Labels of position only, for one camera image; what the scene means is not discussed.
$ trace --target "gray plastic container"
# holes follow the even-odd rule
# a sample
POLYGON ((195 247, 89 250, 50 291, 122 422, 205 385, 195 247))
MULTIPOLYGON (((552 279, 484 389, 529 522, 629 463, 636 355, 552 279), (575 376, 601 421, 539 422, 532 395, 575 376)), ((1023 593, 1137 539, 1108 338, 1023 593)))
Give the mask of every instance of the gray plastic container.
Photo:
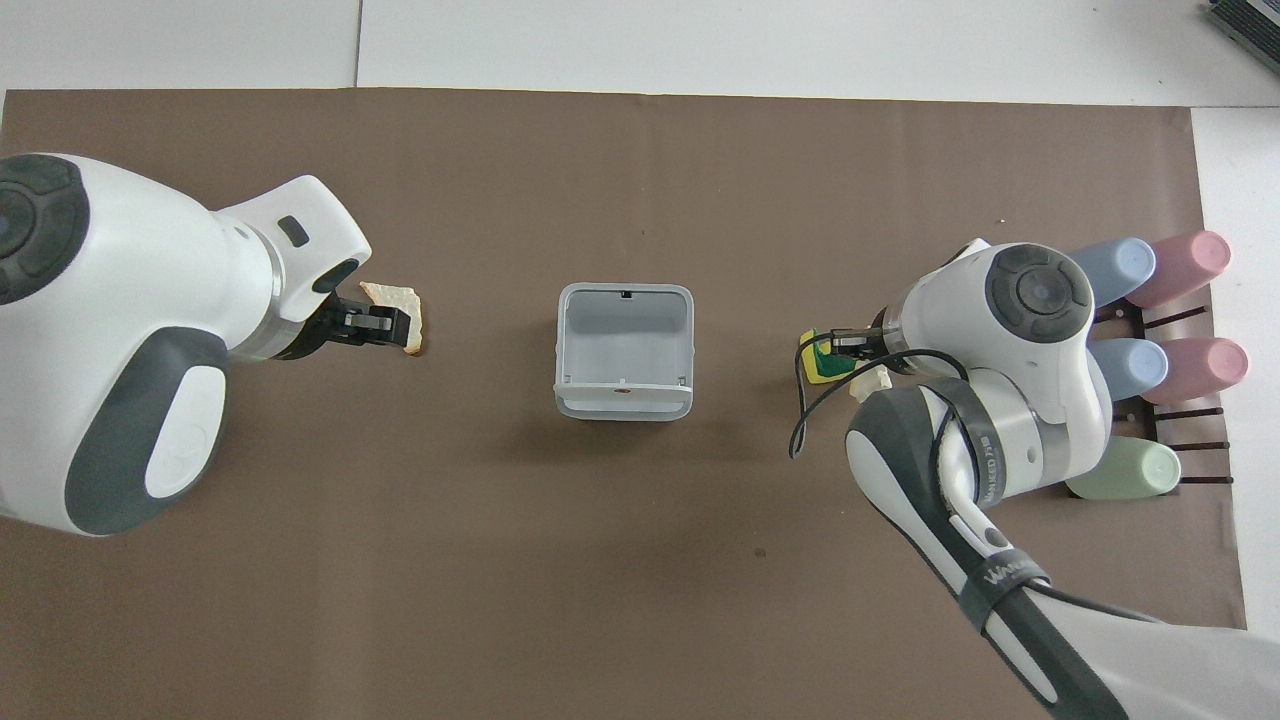
POLYGON ((684 418, 694 405, 694 297, 678 284, 561 292, 556 406, 579 420, 684 418))

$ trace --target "gray velcro strap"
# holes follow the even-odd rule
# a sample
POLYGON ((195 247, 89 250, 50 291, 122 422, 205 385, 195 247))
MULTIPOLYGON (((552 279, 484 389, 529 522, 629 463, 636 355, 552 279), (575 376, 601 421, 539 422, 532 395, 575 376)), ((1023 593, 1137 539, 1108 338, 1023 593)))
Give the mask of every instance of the gray velcro strap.
POLYGON ((1030 555, 1016 547, 1002 550, 969 573, 969 579, 960 589, 960 610, 980 633, 996 605, 1006 594, 1034 579, 1048 582, 1048 575, 1030 555))

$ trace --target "brown table surface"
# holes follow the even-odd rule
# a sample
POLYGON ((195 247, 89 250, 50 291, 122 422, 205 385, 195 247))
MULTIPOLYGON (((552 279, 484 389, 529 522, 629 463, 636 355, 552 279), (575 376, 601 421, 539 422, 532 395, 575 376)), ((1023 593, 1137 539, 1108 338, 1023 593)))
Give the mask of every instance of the brown table surface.
MULTIPOLYGON (((0 521, 6 717, 1038 717, 855 487, 852 402, 787 460, 796 336, 869 322, 973 237, 1202 222, 1189 113, 1165 108, 10 92, 0 150, 210 208, 315 174, 374 247, 346 293, 413 286, 430 325, 420 359, 237 368, 211 471, 148 525, 0 521), (692 292, 687 418, 557 413, 577 281, 692 292)), ((992 515, 1064 589, 1243 623, 1226 486, 992 515)))

